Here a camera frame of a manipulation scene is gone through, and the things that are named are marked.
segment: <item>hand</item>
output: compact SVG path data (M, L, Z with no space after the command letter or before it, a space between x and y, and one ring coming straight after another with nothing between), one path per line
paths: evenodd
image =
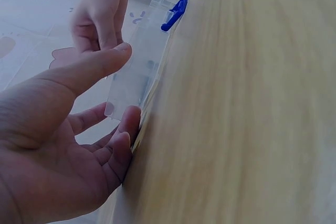
M119 126L92 145L77 144L75 135L105 118L104 104L69 112L76 97L120 69L130 55L126 43L87 53L73 65L0 93L1 223L15 223L15 217L36 224L79 216L101 206L121 184L140 109L129 107Z
M72 19L79 52L111 49L122 43L121 28L128 0L81 0Z

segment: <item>fingernail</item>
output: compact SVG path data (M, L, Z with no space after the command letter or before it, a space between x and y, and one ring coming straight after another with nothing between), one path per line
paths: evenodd
M116 50L118 51L127 51L130 48L130 44L128 43L121 43L115 47Z

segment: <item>cartoon print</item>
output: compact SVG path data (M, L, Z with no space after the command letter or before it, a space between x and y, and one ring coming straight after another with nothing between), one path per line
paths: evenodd
M15 45L15 40L10 37L5 36L0 38L0 59L8 55L14 49Z
M133 20L133 24L137 24L142 20L142 18L145 16L146 12L143 10L142 13L140 14L140 18L136 18Z
M64 67L79 60L75 47L57 49L51 55L54 60L50 63L49 69Z

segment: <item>blue plastic clip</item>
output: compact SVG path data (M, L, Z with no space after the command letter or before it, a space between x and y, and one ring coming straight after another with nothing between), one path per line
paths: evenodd
M173 16L167 23L161 26L161 30L169 31L170 28L178 21L179 18L184 14L185 9L187 8L188 0L180 0L170 11L173 13Z

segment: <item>wood grain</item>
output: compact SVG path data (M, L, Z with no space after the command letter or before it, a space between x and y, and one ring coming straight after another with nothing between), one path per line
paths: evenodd
M336 223L336 0L190 0L113 224Z

